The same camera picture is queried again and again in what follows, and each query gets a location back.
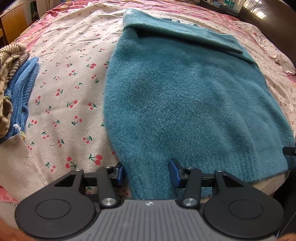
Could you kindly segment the teal fuzzy sweater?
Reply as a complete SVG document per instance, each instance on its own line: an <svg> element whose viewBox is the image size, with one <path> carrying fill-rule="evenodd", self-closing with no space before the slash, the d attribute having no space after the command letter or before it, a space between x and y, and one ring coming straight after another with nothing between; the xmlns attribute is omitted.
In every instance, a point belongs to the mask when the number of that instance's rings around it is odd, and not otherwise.
<svg viewBox="0 0 296 241"><path fill-rule="evenodd" d="M135 199L173 199L168 162L223 169L249 183L286 172L290 124L253 58L231 35L123 15L103 119Z"/></svg>

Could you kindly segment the cherry print bed sheet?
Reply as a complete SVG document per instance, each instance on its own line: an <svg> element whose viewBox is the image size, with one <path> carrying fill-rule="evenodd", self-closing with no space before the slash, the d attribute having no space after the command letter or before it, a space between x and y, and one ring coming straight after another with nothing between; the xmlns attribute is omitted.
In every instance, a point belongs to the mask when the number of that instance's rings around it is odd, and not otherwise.
<svg viewBox="0 0 296 241"><path fill-rule="evenodd" d="M92 171L116 162L104 129L103 89L129 8L233 35L257 62L295 127L295 76L238 27L236 18L179 1L70 1L48 11L20 37L40 66L22 139L48 183L77 167ZM1 211L11 212L17 204L1 186Z"/></svg>

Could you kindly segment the beige canvas bag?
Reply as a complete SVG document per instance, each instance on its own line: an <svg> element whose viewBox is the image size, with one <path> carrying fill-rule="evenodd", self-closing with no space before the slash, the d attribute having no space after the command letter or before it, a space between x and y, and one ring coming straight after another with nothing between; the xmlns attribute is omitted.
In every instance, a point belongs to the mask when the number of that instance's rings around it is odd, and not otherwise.
<svg viewBox="0 0 296 241"><path fill-rule="evenodd" d="M1 186L22 201L48 185L20 134L1 143Z"/></svg>

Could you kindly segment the white floral pillow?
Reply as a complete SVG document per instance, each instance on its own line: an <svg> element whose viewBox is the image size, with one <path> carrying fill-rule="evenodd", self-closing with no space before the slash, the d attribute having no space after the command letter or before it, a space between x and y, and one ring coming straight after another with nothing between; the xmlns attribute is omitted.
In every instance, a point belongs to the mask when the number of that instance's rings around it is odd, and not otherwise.
<svg viewBox="0 0 296 241"><path fill-rule="evenodd" d="M258 27L242 21L236 21L236 25L245 30L285 73L295 76L295 66L292 61L268 40Z"/></svg>

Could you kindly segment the blue ribbed knit garment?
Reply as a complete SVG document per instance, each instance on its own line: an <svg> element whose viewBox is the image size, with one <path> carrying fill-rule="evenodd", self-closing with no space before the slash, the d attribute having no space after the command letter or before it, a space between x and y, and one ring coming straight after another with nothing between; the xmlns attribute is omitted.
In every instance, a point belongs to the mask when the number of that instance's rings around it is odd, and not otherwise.
<svg viewBox="0 0 296 241"><path fill-rule="evenodd" d="M25 131L25 124L29 115L28 102L39 72L39 58L26 60L8 84L4 95L9 98L13 106L8 133L3 140Z"/></svg>

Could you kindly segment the dark wooden headboard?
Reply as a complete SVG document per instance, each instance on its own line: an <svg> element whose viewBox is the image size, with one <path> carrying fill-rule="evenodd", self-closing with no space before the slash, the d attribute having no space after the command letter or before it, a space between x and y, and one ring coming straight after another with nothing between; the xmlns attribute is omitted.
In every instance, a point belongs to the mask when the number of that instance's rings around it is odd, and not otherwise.
<svg viewBox="0 0 296 241"><path fill-rule="evenodd" d="M295 64L295 10L284 1L245 1L238 18L248 22Z"/></svg>

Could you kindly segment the beige patterned knit garment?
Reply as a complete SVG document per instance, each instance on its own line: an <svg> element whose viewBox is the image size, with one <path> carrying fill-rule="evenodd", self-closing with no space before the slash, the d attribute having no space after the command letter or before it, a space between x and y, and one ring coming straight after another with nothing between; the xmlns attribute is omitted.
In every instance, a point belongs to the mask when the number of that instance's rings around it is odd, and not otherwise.
<svg viewBox="0 0 296 241"><path fill-rule="evenodd" d="M16 71L29 58L26 49L23 43L11 43L1 48L1 138L9 131L13 113L13 105L4 92Z"/></svg>

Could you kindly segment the wooden desk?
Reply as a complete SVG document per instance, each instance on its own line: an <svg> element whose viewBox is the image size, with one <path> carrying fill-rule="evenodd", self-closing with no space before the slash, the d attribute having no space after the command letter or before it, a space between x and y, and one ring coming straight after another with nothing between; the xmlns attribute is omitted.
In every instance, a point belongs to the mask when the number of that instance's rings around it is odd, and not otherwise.
<svg viewBox="0 0 296 241"><path fill-rule="evenodd" d="M27 27L24 2L1 14L1 40L5 45L13 42Z"/></svg>

